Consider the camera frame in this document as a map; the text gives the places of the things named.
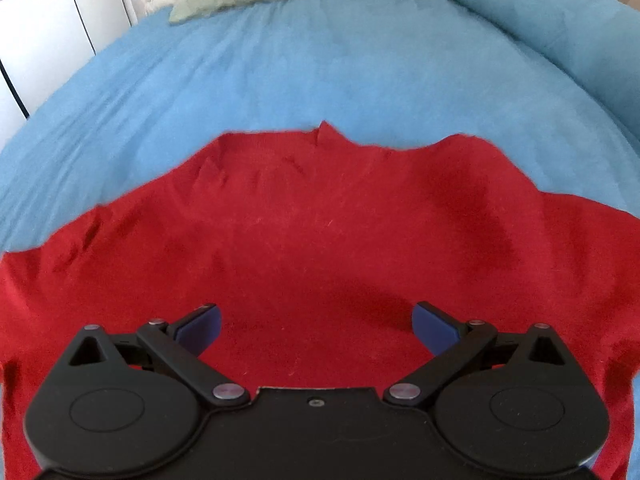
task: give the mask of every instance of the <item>blue fingertip pad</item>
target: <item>blue fingertip pad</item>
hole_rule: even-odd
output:
[[[411,324],[415,336],[429,352],[440,355],[460,341],[458,329],[420,305],[414,307]]]
[[[216,306],[181,326],[175,333],[175,341],[195,356],[202,354],[220,335],[222,314]]]

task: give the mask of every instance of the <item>white cabinet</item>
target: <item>white cabinet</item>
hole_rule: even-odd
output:
[[[96,52],[100,52],[130,27],[122,0],[76,0],[76,4]]]
[[[26,120],[4,78],[0,76],[0,151]]]
[[[93,55],[74,0],[0,0],[0,59],[30,114]]]

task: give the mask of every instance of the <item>silver screw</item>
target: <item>silver screw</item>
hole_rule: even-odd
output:
[[[420,395],[420,387],[411,383],[398,383],[389,388],[389,393],[394,399],[414,400]]]
[[[240,384],[223,383],[213,388],[213,396],[220,400],[236,400],[244,395],[244,388]]]

